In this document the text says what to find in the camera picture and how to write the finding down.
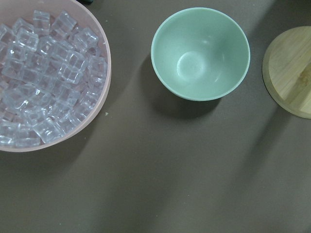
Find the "pile of clear ice cubes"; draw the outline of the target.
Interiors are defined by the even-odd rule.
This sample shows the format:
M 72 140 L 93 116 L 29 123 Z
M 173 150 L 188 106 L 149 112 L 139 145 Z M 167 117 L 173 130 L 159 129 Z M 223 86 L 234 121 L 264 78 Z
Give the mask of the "pile of clear ice cubes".
M 86 120 L 108 72 L 99 37 L 66 11 L 35 10 L 0 26 L 0 144 L 32 148 L 60 139 Z

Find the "wooden cup tree stand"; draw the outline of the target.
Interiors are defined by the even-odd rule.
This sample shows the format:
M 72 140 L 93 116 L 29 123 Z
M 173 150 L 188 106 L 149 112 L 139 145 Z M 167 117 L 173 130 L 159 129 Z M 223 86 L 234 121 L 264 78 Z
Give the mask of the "wooden cup tree stand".
M 311 117 L 311 27 L 301 26 L 278 35 L 268 46 L 262 76 L 266 89 L 284 110 Z

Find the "mint green bowl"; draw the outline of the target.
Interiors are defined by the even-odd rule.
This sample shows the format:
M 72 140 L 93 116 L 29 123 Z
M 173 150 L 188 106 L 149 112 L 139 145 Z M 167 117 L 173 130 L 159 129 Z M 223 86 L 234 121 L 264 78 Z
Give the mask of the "mint green bowl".
M 248 39 L 228 15 L 205 7 L 181 10 L 157 29 L 151 61 L 159 81 L 191 101 L 219 99 L 244 80 L 251 60 Z

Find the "pink bowl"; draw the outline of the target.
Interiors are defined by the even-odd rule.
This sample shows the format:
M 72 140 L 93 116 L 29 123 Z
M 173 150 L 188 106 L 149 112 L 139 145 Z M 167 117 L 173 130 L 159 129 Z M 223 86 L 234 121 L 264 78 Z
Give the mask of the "pink bowl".
M 95 104 L 95 107 L 86 117 L 86 119 L 70 133 L 56 139 L 53 142 L 40 146 L 30 148 L 13 148 L 1 146 L 1 151 L 29 152 L 41 150 L 71 138 L 72 136 L 83 130 L 85 127 L 87 127 L 91 123 L 91 121 L 97 116 L 97 114 L 102 109 L 102 106 L 104 105 L 110 88 L 111 52 L 107 36 L 98 19 L 85 6 L 83 6 L 76 0 L 2 0 L 0 2 L 0 21 L 1 23 L 4 23 L 8 26 L 12 26 L 15 19 L 17 19 L 18 17 L 22 17 L 25 20 L 31 20 L 34 10 L 49 12 L 53 17 L 59 14 L 62 10 L 65 10 L 77 20 L 77 23 L 80 26 L 90 27 L 99 36 L 99 47 L 103 50 L 102 54 L 107 57 L 108 70 L 106 75 L 106 81 L 99 100 Z

